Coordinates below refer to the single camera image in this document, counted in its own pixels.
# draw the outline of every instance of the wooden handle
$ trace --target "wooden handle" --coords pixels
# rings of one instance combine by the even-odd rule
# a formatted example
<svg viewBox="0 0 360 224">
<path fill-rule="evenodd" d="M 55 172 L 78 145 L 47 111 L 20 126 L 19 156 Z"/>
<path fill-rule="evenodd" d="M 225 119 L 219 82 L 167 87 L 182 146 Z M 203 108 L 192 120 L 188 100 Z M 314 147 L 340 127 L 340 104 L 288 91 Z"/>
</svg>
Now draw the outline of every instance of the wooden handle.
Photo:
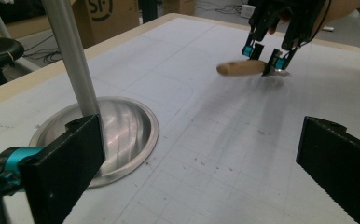
<svg viewBox="0 0 360 224">
<path fill-rule="evenodd" d="M 264 72 L 266 66 L 260 60 L 237 61 L 219 64 L 217 72 L 225 77 L 248 76 Z"/>
</svg>

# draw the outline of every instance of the brown box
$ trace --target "brown box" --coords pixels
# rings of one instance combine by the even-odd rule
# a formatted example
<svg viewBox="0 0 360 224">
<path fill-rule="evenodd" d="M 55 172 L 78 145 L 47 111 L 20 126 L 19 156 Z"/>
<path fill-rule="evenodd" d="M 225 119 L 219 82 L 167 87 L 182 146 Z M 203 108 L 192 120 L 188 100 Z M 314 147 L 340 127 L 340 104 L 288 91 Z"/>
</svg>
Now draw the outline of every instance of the brown box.
<svg viewBox="0 0 360 224">
<path fill-rule="evenodd" d="M 138 0 L 76 0 L 72 8 L 84 49 L 139 25 Z"/>
<path fill-rule="evenodd" d="M 194 15 L 195 0 L 163 0 L 163 13 Z"/>
</svg>

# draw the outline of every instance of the table surface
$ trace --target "table surface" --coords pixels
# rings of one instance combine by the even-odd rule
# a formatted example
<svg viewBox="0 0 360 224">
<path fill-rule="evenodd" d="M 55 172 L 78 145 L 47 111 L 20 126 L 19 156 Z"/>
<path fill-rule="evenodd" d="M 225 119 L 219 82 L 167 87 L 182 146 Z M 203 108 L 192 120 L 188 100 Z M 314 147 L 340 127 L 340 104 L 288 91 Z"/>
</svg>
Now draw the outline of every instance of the table surface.
<svg viewBox="0 0 360 224">
<path fill-rule="evenodd" d="M 296 155 L 305 116 L 360 138 L 360 50 L 314 42 L 291 77 L 221 77 L 247 32 L 171 14 L 86 50 L 96 94 L 147 105 L 160 134 L 147 162 L 87 190 L 65 223 L 354 223 Z M 267 36 L 261 59 L 281 41 Z M 75 102 L 61 62 L 0 87 L 0 152 Z M 13 223 L 33 223 L 24 193 L 5 201 Z"/>
</svg>

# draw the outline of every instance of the gray floor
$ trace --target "gray floor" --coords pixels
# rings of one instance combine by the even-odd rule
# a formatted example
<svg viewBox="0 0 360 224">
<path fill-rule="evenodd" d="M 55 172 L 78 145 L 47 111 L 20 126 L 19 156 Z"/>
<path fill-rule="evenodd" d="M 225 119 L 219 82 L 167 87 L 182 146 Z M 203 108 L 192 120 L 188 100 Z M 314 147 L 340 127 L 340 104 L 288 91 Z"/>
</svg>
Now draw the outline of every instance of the gray floor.
<svg viewBox="0 0 360 224">
<path fill-rule="evenodd" d="M 227 0 L 225 2 L 226 5 L 224 5 L 223 1 L 220 0 L 197 0 L 195 16 L 247 25 L 248 20 L 240 16 L 239 10 L 237 11 L 236 8 L 230 7 L 233 5 L 239 6 L 242 2 L 244 1 Z M 162 14 L 162 6 L 159 6 L 159 16 Z M 322 31 L 316 38 L 360 48 L 360 16 L 357 12 L 352 13 L 342 20 L 333 21 L 329 26 L 334 27 L 334 32 Z M 285 30 L 286 24 L 279 24 L 278 31 L 285 32 Z M 32 54 L 26 59 L 39 67 L 44 67 L 49 63 L 60 59 L 60 55 L 58 54 L 52 56 L 48 55 L 51 52 L 55 52 L 57 48 L 55 39 L 50 30 L 26 36 L 19 39 L 19 41 L 27 50 L 25 54 Z M 5 69 L 4 74 L 10 81 L 17 77 L 24 76 L 27 73 L 22 71 L 19 67 L 8 67 Z"/>
</svg>

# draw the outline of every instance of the silver bowl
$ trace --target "silver bowl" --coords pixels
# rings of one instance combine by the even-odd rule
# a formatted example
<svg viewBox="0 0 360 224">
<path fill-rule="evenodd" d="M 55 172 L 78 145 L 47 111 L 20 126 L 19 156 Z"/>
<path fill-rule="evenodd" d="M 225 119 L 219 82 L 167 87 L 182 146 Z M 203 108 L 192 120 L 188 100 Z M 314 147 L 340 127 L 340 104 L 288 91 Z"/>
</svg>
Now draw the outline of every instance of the silver bowl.
<svg viewBox="0 0 360 224">
<path fill-rule="evenodd" d="M 89 188 L 112 183 L 136 169 L 154 149 L 159 125 L 145 105 L 122 97 L 100 97 L 106 160 Z M 81 118 L 78 104 L 49 118 L 32 137 L 30 146 L 44 147 L 65 132 L 64 125 Z"/>
</svg>

